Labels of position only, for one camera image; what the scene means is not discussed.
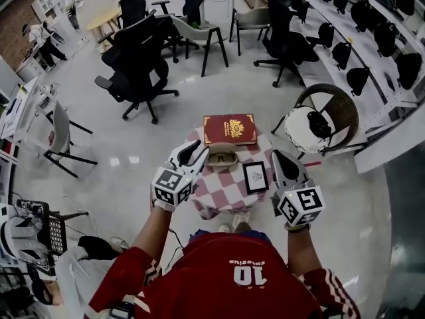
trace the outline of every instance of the gray floor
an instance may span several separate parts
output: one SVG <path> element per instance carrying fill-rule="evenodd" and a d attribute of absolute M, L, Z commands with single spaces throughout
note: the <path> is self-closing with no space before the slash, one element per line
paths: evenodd
<path fill-rule="evenodd" d="M 179 14 L 182 5 L 183 0 L 172 0 L 169 10 Z M 244 8 L 243 2 L 238 1 L 236 7 Z M 222 25 L 223 33 L 227 33 L 230 19 L 226 2 L 207 0 L 205 10 L 207 19 Z M 81 36 L 73 36 L 74 45 L 65 49 L 68 56 L 82 46 L 78 44 Z M 270 130 L 291 110 L 303 88 L 290 72 L 284 73 L 279 88 L 273 88 L 278 68 L 253 66 L 254 60 L 269 58 L 257 36 L 257 32 L 241 33 L 241 57 L 237 55 L 236 42 L 226 41 L 229 68 L 224 67 L 219 47 L 213 47 L 204 78 L 203 49 L 191 51 L 189 60 L 184 59 L 183 48 L 179 49 L 178 64 L 169 58 L 171 51 L 164 50 L 170 70 L 168 88 L 178 89 L 181 95 L 155 99 L 158 125 L 151 124 L 145 104 L 131 114 L 128 122 L 121 119 L 129 103 L 118 104 L 94 84 L 97 75 L 108 78 L 112 70 L 101 61 L 90 42 L 72 60 L 59 63 L 47 80 L 60 84 L 58 99 L 68 108 L 70 119 L 94 132 L 90 136 L 72 128 L 76 144 L 72 153 L 99 164 L 93 168 L 63 159 L 62 163 L 80 176 L 75 180 L 45 159 L 21 151 L 15 191 L 26 198 L 46 201 L 52 209 L 63 213 L 86 209 L 93 215 L 101 237 L 119 236 L 130 243 L 149 215 L 149 184 L 154 173 L 171 150 L 183 143 L 192 129 L 201 126 L 205 114 L 252 112 L 257 126 L 269 133 L 275 148 L 296 154 L 283 128 L 277 136 L 271 135 Z M 50 125 L 38 117 L 32 131 L 47 141 Z M 345 154 L 309 168 L 309 173 L 321 186 L 327 204 L 311 230 L 321 262 L 337 273 L 364 317 L 372 318 L 381 300 L 390 247 L 388 190 L 383 170 L 358 175 L 352 155 Z M 203 221 L 188 202 L 175 212 L 171 228 L 186 243 L 198 228 L 216 231 L 221 223 L 231 221 L 226 216 Z M 70 225 L 84 233 L 94 233 L 89 218 L 72 220 Z M 265 232 L 286 258 L 284 222 L 274 217 L 271 202 L 253 210 L 252 227 Z M 68 234 L 78 237 L 72 231 Z M 163 266 L 176 247 L 174 236 L 169 235 Z"/>

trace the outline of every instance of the rattan chair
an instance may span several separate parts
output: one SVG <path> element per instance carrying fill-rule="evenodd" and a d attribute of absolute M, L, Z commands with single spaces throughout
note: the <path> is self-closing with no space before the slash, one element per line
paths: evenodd
<path fill-rule="evenodd" d="M 331 99 L 327 104 L 318 110 L 321 114 L 326 112 L 332 120 L 335 131 L 331 133 L 329 143 L 331 143 L 332 137 L 340 131 L 348 128 L 348 132 L 345 137 L 338 143 L 332 146 L 327 146 L 320 152 L 324 155 L 325 152 L 334 152 L 336 150 L 347 147 L 348 143 L 354 138 L 359 128 L 359 114 L 357 113 L 356 106 L 351 97 L 346 94 L 339 87 L 330 84 L 314 84 L 306 88 L 298 97 L 294 108 L 303 106 L 304 101 L 311 97 L 315 93 L 326 93 L 332 95 Z M 284 121 L 286 115 L 281 118 L 278 125 L 272 130 L 272 134 L 280 127 Z"/>

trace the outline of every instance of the book cover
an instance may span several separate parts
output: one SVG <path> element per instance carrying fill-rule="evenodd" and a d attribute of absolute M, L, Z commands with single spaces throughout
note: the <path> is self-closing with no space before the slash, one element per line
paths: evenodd
<path fill-rule="evenodd" d="M 252 114 L 219 114 L 204 116 L 204 143 L 255 144 L 257 133 Z"/>

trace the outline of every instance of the pink and white tablecloth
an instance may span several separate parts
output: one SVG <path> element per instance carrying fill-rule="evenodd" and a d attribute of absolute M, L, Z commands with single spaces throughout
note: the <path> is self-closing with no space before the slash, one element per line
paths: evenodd
<path fill-rule="evenodd" d="M 257 144 L 251 146 L 238 146 L 237 154 L 239 162 L 231 167 L 204 167 L 197 182 L 195 193 L 189 198 L 197 208 L 203 219 L 212 219 L 219 213 L 231 214 L 251 210 L 257 202 L 263 202 L 266 193 L 253 193 L 248 195 L 244 178 L 243 163 L 263 161 L 266 168 L 267 181 L 272 183 L 272 168 L 270 166 L 270 154 L 272 145 L 266 135 L 257 128 Z M 204 140 L 204 129 L 195 129 L 187 138 L 188 141 Z M 193 153 L 197 157 L 204 145 Z"/>

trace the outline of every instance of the white cube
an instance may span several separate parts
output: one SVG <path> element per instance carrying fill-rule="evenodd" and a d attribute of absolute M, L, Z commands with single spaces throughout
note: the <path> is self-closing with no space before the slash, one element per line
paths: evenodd
<path fill-rule="evenodd" d="M 320 187 L 289 190 L 283 194 L 277 209 L 293 227 L 313 222 L 325 209 L 325 201 Z"/>
<path fill-rule="evenodd" d="M 151 185 L 153 198 L 176 207 L 192 194 L 192 182 L 188 175 L 161 167 Z"/>

